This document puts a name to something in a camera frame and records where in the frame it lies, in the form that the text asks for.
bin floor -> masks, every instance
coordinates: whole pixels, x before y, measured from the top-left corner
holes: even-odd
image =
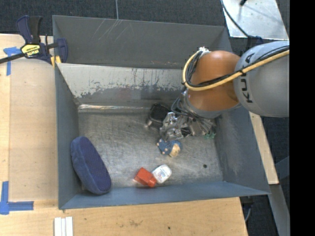
[[[204,137],[181,139],[177,157],[160,153],[158,129],[145,128],[146,113],[79,113],[80,135],[95,146],[111,176],[113,187],[139,186],[133,180],[143,167],[153,171],[166,164],[171,177],[163,183],[184,184],[222,181],[215,140]]]

small toy figure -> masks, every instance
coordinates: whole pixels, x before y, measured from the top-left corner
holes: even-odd
[[[163,155],[169,155],[171,157],[177,156],[182,149],[181,142],[177,140],[165,142],[163,139],[159,139],[157,146]]]

blue pouch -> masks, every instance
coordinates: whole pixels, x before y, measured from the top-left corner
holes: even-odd
[[[111,188],[111,178],[91,141],[79,136],[71,142],[71,158],[75,172],[90,192],[102,195]]]

red toy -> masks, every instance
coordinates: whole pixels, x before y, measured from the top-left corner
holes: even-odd
[[[143,185],[148,185],[149,187],[154,187],[157,183],[153,174],[143,167],[140,168],[134,179]]]

blue clamp handle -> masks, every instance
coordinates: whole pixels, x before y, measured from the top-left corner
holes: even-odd
[[[40,46],[39,54],[27,57],[28,59],[40,59],[51,64],[51,55],[49,54],[50,48],[59,48],[59,56],[62,62],[66,62],[68,58],[68,47],[64,38],[58,38],[56,44],[45,45],[40,42],[39,25],[42,20],[40,16],[25,15],[19,18],[16,22],[16,27],[20,35],[24,38],[25,44],[36,44]]]
[[[33,41],[31,29],[29,28],[29,16],[23,16],[16,22],[16,27],[20,35],[24,38],[26,44],[30,44]]]

